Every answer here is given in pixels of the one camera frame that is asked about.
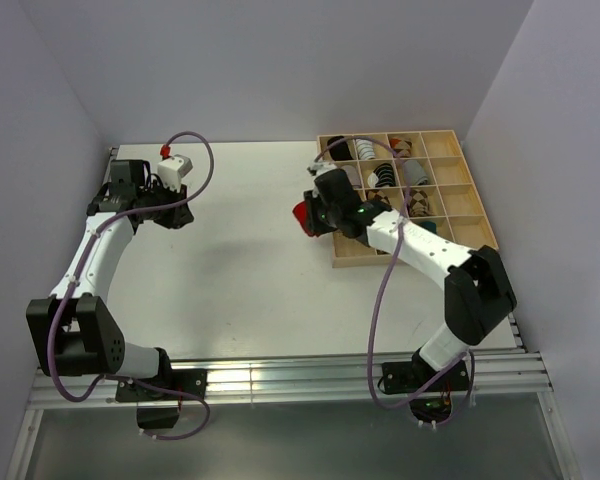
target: wooden compartment organizer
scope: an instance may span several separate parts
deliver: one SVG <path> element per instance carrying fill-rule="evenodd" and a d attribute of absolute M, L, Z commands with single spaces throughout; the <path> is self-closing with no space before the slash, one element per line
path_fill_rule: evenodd
<path fill-rule="evenodd" d="M 369 195 L 381 190 L 385 201 L 399 209 L 404 201 L 406 187 L 412 191 L 420 190 L 427 195 L 430 215 L 412 217 L 414 223 L 431 222 L 425 225 L 432 228 L 431 224 L 435 224 L 437 235 L 461 245 L 472 248 L 489 245 L 498 248 L 480 195 L 453 130 L 321 135 L 318 137 L 319 150 L 324 149 L 328 140 L 337 135 L 365 135 L 386 144 L 389 144 L 390 139 L 411 143 L 410 151 L 404 150 L 404 156 L 398 159 L 391 158 L 388 151 L 374 145 L 375 158 L 361 160 L 353 141 L 347 142 L 351 159 L 338 161 L 329 154 L 325 155 L 327 161 L 332 161 L 339 167 L 349 165 L 355 169 L 362 184 L 356 189 L 360 198 L 367 199 Z M 429 179 L 427 185 L 409 185 L 410 179 L 406 178 L 402 164 L 412 159 L 417 161 L 426 173 Z M 396 186 L 372 188 L 369 176 L 374 169 L 386 163 L 393 168 Z M 333 234 L 334 267 L 386 265 L 389 258 L 384 252 L 365 247 L 340 233 Z"/>

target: cable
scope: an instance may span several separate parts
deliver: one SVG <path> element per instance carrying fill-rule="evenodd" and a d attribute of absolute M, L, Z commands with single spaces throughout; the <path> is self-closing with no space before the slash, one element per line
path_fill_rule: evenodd
<path fill-rule="evenodd" d="M 147 186 L 147 181 L 150 182 L 150 179 L 151 179 L 151 164 L 149 162 L 147 162 L 146 160 L 143 160 L 142 166 L 144 167 L 144 170 L 147 173 L 147 180 L 144 182 L 145 183 L 145 187 L 146 187 Z"/>
<path fill-rule="evenodd" d="M 53 381 L 53 384 L 55 385 L 56 389 L 58 390 L 58 393 L 60 393 L 60 395 L 62 395 L 66 400 L 68 400 L 70 402 L 75 402 L 75 403 L 83 402 L 84 400 L 89 398 L 89 395 L 91 395 L 91 393 L 95 389 L 97 383 L 104 377 L 103 375 L 99 375 L 98 377 L 96 377 L 94 379 L 94 381 L 91 383 L 91 385 L 89 385 L 89 387 L 87 388 L 87 390 L 84 394 L 82 394 L 81 396 L 74 396 L 71 393 L 69 393 L 67 391 L 67 389 L 65 388 L 65 386 L 62 384 L 62 381 L 60 380 L 60 376 L 58 375 L 58 370 L 56 367 L 56 360 L 55 360 L 55 340 L 56 340 L 56 334 L 58 332 L 58 327 L 60 326 L 60 320 L 62 318 L 62 314 L 64 313 L 64 310 L 67 307 L 67 303 L 69 303 L 69 299 L 72 298 L 73 293 L 75 292 L 76 282 L 80 278 L 80 275 L 82 274 L 82 271 L 84 270 L 84 267 L 87 263 L 87 259 L 89 258 L 89 254 L 91 253 L 91 250 L 93 249 L 93 246 L 95 245 L 96 240 L 98 239 L 100 234 L 104 230 L 106 230 L 111 224 L 113 224 L 114 222 L 116 222 L 122 218 L 128 217 L 130 215 L 141 215 L 141 214 L 145 214 L 145 213 L 159 212 L 161 210 L 177 208 L 177 207 L 181 207 L 182 205 L 189 203 L 191 200 L 198 197 L 207 188 L 207 186 L 209 185 L 209 182 L 211 181 L 211 178 L 213 177 L 213 172 L 215 169 L 215 159 L 213 156 L 213 150 L 211 149 L 211 145 L 209 145 L 209 142 L 207 141 L 207 139 L 204 138 L 199 133 L 192 132 L 192 131 L 180 132 L 180 133 L 174 135 L 173 137 L 171 137 L 167 141 L 167 143 L 163 146 L 163 149 L 165 147 L 168 149 L 169 146 L 171 145 L 171 143 L 175 139 L 180 138 L 185 135 L 193 136 L 193 137 L 196 137 L 197 139 L 199 139 L 202 142 L 202 144 L 205 146 L 205 148 L 207 149 L 207 154 L 209 155 L 209 172 L 207 173 L 207 178 L 202 183 L 200 188 L 198 190 L 196 190 L 194 193 L 192 193 L 191 195 L 189 195 L 187 198 L 179 200 L 177 202 L 173 202 L 173 203 L 170 203 L 167 205 L 157 205 L 157 206 L 153 206 L 153 207 L 133 208 L 133 209 L 127 210 L 125 212 L 120 212 L 120 213 L 112 216 L 111 218 L 105 220 L 104 222 L 102 222 L 98 226 L 98 228 L 96 228 L 95 234 L 92 235 L 91 238 L 89 238 L 89 240 L 87 241 L 84 251 L 82 252 L 82 255 L 80 256 L 80 259 L 78 260 L 76 268 L 73 272 L 72 281 L 69 283 L 69 286 L 67 287 L 67 291 L 66 291 L 64 297 L 62 298 L 62 300 L 60 301 L 60 305 L 58 306 L 58 309 L 56 310 L 56 312 L 53 316 L 53 320 L 51 321 L 51 327 L 49 328 L 49 336 L 47 337 L 47 363 L 49 365 L 49 375 L 51 376 L 51 380 Z M 135 380 L 135 379 L 133 381 L 141 386 L 144 383 L 144 382 L 141 382 L 141 381 Z M 152 387 L 152 389 L 154 391 L 156 391 L 157 388 L 158 387 Z M 203 399 L 195 397 L 193 395 L 191 395 L 189 398 L 200 402 L 205 407 L 205 409 L 209 410 L 209 405 Z M 207 420 L 208 420 L 208 414 L 207 414 L 207 417 L 206 417 L 205 421 L 203 422 L 202 426 L 204 426 L 204 424 L 206 424 Z M 197 433 L 198 431 L 200 431 L 200 427 L 196 428 L 195 433 Z"/>
<path fill-rule="evenodd" d="M 164 188 L 164 183 L 162 183 L 162 179 L 158 176 L 158 174 L 156 173 L 152 173 L 151 174 L 151 178 L 153 178 L 153 184 L 152 187 L 154 187 L 155 185 Z"/>
<path fill-rule="evenodd" d="M 380 385 L 383 385 L 383 384 L 384 384 L 384 375 L 382 377 L 380 377 L 380 380 L 378 380 L 377 387 L 378 387 L 378 390 L 380 390 L 380 392 L 385 393 L 385 391 L 382 388 L 380 388 Z"/>
<path fill-rule="evenodd" d="M 391 148 L 391 146 L 387 145 L 384 142 L 381 142 L 379 140 L 376 140 L 375 138 L 367 137 L 364 135 L 350 135 L 350 136 L 343 137 L 336 142 L 333 142 L 331 145 L 328 145 L 314 159 L 314 163 L 321 161 L 324 158 L 325 154 L 329 150 L 331 150 L 333 147 L 340 145 L 341 143 L 347 142 L 349 140 L 368 140 L 371 143 L 374 143 L 374 144 L 379 145 L 379 146 L 383 147 L 384 149 L 386 149 L 388 152 L 391 153 L 393 158 L 400 158 L 398 156 L 398 154 Z M 402 248 L 402 243 L 404 242 L 404 229 L 402 227 L 404 225 L 404 221 L 407 220 L 407 204 L 409 203 L 409 191 L 410 191 L 410 189 L 407 186 L 404 191 L 404 201 L 403 201 L 402 205 L 400 206 L 401 221 L 400 221 L 400 225 L 399 225 L 400 228 L 398 228 L 398 243 L 396 245 L 395 250 L 393 251 L 393 254 L 391 255 L 391 260 L 389 262 L 389 265 L 387 266 L 387 270 L 385 271 L 384 276 L 382 277 L 382 281 L 380 282 L 380 288 L 378 289 L 378 294 L 376 295 L 376 301 L 373 306 L 373 313 L 371 315 L 371 327 L 370 327 L 370 331 L 369 331 L 369 342 L 367 345 L 367 384 L 369 387 L 369 393 L 371 394 L 373 403 L 375 403 L 377 406 L 379 406 L 381 408 L 384 408 L 385 410 L 393 410 L 396 408 L 402 408 L 402 407 L 406 407 L 407 405 L 409 405 L 409 403 L 412 400 L 415 400 L 416 398 L 418 398 L 420 396 L 420 394 L 422 394 L 431 385 L 433 385 L 436 381 L 438 381 L 440 378 L 442 378 L 443 375 L 445 375 L 449 370 L 451 370 L 465 356 L 465 354 L 463 353 L 463 354 L 459 355 L 458 357 L 456 357 L 451 363 L 449 363 L 449 365 L 447 365 L 445 368 L 443 368 L 438 373 L 436 373 L 431 379 L 429 379 L 418 390 L 416 390 L 415 392 L 408 395 L 406 398 L 400 400 L 397 403 L 387 404 L 387 403 L 382 402 L 380 400 L 380 398 L 378 398 L 378 394 L 376 393 L 376 390 L 375 390 L 374 384 L 373 384 L 373 348 L 375 345 L 376 329 L 378 327 L 378 316 L 380 314 L 380 306 L 382 304 L 382 297 L 384 296 L 384 292 L 387 288 L 387 284 L 389 283 L 389 278 L 391 277 L 391 273 L 393 272 L 394 267 L 398 263 L 398 256 L 400 255 L 400 249 Z M 473 365 L 475 364 L 475 359 L 473 357 L 473 352 L 469 351 L 469 355 L 471 356 L 471 361 L 472 361 L 472 368 L 471 368 L 472 373 L 471 374 L 473 375 L 473 370 L 474 370 Z M 471 388 L 467 391 L 467 397 L 465 397 L 465 399 L 471 395 L 472 388 L 473 388 L 473 384 L 471 383 Z"/>

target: black bracket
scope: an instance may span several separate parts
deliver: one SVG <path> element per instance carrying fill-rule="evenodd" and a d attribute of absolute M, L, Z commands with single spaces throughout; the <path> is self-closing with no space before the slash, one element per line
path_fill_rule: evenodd
<path fill-rule="evenodd" d="M 511 313 L 516 296 L 500 254 L 483 246 L 444 279 L 444 319 L 467 345 L 478 345 Z"/>
<path fill-rule="evenodd" d="M 27 323 L 38 354 L 40 368 L 49 375 L 47 339 L 60 300 L 56 297 L 31 300 L 27 307 Z M 62 327 L 78 321 L 79 330 Z M 115 374 L 124 360 L 122 331 L 101 297 L 83 295 L 72 298 L 62 314 L 61 328 L 55 341 L 55 360 L 62 376 Z"/>
<path fill-rule="evenodd" d="M 172 381 L 169 390 L 190 393 L 204 399 L 207 389 L 207 371 L 203 368 L 192 368 L 187 370 L 173 370 Z M 139 387 L 135 383 L 128 384 L 120 382 L 116 390 L 116 402 L 138 403 L 138 402 L 172 402 L 179 400 L 177 395 L 166 395 L 152 390 Z"/>
<path fill-rule="evenodd" d="M 173 370 L 169 390 L 190 393 L 204 399 L 207 390 L 207 371 L 202 368 Z M 116 390 L 116 402 L 170 402 L 179 401 L 179 395 L 167 395 L 142 388 L 134 383 L 120 382 Z M 153 431 L 173 428 L 180 418 L 180 405 L 177 407 L 138 407 L 136 422 L 139 428 Z"/>
<path fill-rule="evenodd" d="M 469 388 L 469 374 L 464 362 L 458 362 L 454 367 L 434 382 L 426 391 L 440 392 L 447 388 L 447 382 L 453 391 Z M 413 393 L 423 384 L 413 372 L 413 362 L 385 362 L 382 364 L 383 393 L 396 395 Z"/>

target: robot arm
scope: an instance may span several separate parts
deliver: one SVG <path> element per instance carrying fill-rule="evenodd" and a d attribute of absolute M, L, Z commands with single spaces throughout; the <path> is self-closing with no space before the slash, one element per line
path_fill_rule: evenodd
<path fill-rule="evenodd" d="M 27 308 L 27 322 L 46 375 L 49 375 L 47 342 L 51 322 L 60 299 L 70 285 L 75 285 L 55 338 L 58 374 L 118 375 L 171 386 L 171 365 L 166 352 L 126 342 L 106 307 L 106 300 L 120 257 L 140 224 L 151 220 L 165 228 L 177 229 L 191 223 L 193 215 L 185 204 L 175 209 L 125 216 L 100 233 L 97 229 L 121 212 L 186 199 L 187 189 L 181 180 L 190 170 L 191 160 L 182 156 L 160 162 L 158 175 L 153 175 L 148 162 L 142 160 L 112 162 L 110 182 L 103 185 L 89 204 L 85 234 L 69 269 L 48 298 L 32 300 Z M 94 236 L 84 268 L 79 278 L 74 278 L 73 272 Z"/>
<path fill-rule="evenodd" d="M 445 323 L 413 356 L 421 385 L 478 345 L 516 307 L 500 255 L 457 245 L 423 229 L 380 201 L 363 202 L 344 171 L 318 164 L 314 190 L 294 209 L 310 236 L 341 231 L 366 246 L 392 253 L 404 237 L 399 258 L 444 290 Z"/>

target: white wall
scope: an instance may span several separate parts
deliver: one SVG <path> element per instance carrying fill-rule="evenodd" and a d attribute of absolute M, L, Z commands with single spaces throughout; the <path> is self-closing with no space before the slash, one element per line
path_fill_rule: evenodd
<path fill-rule="evenodd" d="M 100 130 L 312 140 L 474 118 L 531 0 L 21 0 Z"/>
<path fill-rule="evenodd" d="M 465 143 L 585 478 L 600 478 L 600 0 L 536 0 Z"/>
<path fill-rule="evenodd" d="M 37 366 L 25 319 L 68 265 L 106 149 L 15 0 L 0 0 L 0 478 Z"/>

